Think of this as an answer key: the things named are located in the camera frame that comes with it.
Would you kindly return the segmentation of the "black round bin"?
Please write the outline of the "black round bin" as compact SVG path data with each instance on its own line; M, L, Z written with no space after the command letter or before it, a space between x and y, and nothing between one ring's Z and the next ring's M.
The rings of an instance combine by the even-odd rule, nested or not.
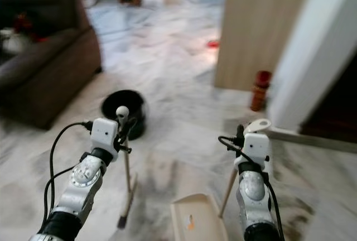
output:
M120 106L128 108L128 117L135 118L136 124L128 132L128 139L135 141L143 136L146 130L146 101L136 90L119 90L108 95L100 104L100 112L107 119L117 120L117 109Z

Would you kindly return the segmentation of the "red brown turned post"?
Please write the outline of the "red brown turned post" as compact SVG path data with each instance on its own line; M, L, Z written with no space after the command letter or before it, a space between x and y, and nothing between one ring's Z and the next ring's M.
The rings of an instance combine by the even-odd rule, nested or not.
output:
M250 110L259 112L266 106L266 93L271 83L272 73L261 70L257 72L253 83L253 96L250 102Z

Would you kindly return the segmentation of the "beige dustpan wooden handle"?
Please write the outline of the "beige dustpan wooden handle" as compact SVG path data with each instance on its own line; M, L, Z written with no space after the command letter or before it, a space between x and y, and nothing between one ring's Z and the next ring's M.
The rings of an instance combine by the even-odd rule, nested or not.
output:
M221 205L217 205L214 198L204 193L182 197L171 203L175 241L229 241L224 213L237 174L236 169L230 173L229 185Z

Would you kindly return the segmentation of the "tall light wood panel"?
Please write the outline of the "tall light wood panel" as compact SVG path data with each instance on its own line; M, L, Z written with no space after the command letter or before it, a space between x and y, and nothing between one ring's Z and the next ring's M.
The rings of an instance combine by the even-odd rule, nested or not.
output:
M225 0L213 85L250 91L274 73L305 0Z

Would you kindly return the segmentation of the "white soft object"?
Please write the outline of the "white soft object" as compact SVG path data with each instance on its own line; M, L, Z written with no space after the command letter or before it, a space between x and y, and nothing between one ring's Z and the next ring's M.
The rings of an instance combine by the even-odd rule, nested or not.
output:
M1 29L0 36L2 37L2 51L10 55L21 54L32 43L26 35L15 32L12 28Z

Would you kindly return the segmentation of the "dark brown sofa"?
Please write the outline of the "dark brown sofa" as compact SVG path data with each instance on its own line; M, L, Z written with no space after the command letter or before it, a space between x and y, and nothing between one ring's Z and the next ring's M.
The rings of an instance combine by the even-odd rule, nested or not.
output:
M99 40L82 0L0 0L0 27L21 12L48 40L2 52L0 114L47 130L100 70Z

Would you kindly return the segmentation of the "red soft object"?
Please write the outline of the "red soft object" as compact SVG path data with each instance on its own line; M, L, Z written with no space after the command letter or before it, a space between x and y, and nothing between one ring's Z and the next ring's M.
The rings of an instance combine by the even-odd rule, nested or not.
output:
M28 37L31 42L44 42L48 40L48 36L39 32L33 26L33 21L26 12L15 15L12 27L15 33Z

